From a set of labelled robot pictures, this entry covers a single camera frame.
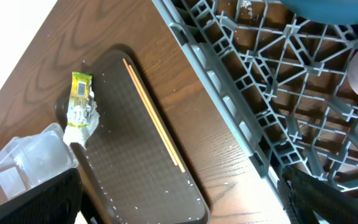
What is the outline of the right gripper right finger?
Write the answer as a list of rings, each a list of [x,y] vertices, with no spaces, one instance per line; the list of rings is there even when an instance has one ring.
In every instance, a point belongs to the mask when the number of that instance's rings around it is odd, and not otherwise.
[[[282,171],[278,195],[291,223],[358,223],[358,200],[290,166]]]

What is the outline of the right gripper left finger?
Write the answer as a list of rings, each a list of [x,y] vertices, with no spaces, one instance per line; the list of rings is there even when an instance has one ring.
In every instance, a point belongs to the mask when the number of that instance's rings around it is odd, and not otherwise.
[[[0,205],[0,223],[74,223],[83,184],[71,168]]]

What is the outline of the brown serving tray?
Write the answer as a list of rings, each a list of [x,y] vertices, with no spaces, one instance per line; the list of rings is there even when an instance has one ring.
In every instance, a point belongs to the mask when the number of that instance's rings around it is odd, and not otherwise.
[[[112,50],[85,69],[100,115],[86,150],[74,151],[113,223],[208,223],[210,211],[150,95],[185,172],[175,166],[122,59]]]

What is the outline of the dark blue plate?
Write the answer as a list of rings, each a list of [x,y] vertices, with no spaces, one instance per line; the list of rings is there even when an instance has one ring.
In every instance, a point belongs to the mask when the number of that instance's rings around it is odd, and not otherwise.
[[[295,14],[322,24],[358,24],[358,0],[280,0]]]

